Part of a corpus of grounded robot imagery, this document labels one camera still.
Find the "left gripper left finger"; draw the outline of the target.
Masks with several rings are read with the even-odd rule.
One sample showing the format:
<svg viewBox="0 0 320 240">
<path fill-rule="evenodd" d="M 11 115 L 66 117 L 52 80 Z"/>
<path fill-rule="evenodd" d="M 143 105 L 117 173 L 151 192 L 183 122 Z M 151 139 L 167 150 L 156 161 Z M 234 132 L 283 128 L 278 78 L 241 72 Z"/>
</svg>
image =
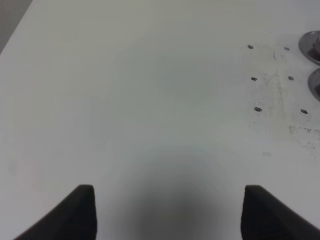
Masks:
<svg viewBox="0 0 320 240">
<path fill-rule="evenodd" d="M 97 211 L 92 185 L 77 186 L 17 240 L 95 240 Z"/>
</svg>

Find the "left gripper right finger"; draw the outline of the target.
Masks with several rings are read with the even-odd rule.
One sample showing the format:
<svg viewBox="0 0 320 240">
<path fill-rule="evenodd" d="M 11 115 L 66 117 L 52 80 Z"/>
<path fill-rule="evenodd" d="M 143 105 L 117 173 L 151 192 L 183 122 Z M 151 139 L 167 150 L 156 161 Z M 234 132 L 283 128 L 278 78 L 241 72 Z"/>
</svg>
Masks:
<svg viewBox="0 0 320 240">
<path fill-rule="evenodd" d="M 243 240 L 318 240 L 320 230 L 260 185 L 244 189 L 240 232 Z"/>
</svg>

